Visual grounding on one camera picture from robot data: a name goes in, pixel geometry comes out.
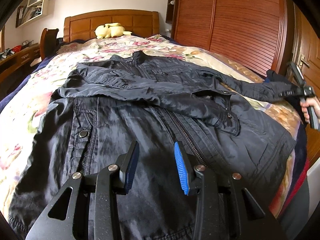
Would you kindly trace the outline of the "person's right hand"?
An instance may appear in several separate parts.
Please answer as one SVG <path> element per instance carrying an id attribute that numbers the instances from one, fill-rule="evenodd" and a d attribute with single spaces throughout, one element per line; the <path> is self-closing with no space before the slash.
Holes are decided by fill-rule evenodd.
<path id="1" fill-rule="evenodd" d="M 307 123 L 310 122 L 310 116 L 308 114 L 308 107 L 313 107 L 313 109 L 315 110 L 315 114 L 317 115 L 317 118 L 319 119 L 320 117 L 320 107 L 319 107 L 319 100 L 317 97 L 313 97 L 313 98 L 307 98 L 304 101 L 300 102 L 300 106 L 302 108 L 302 112 L 305 118 L 305 121 Z"/>

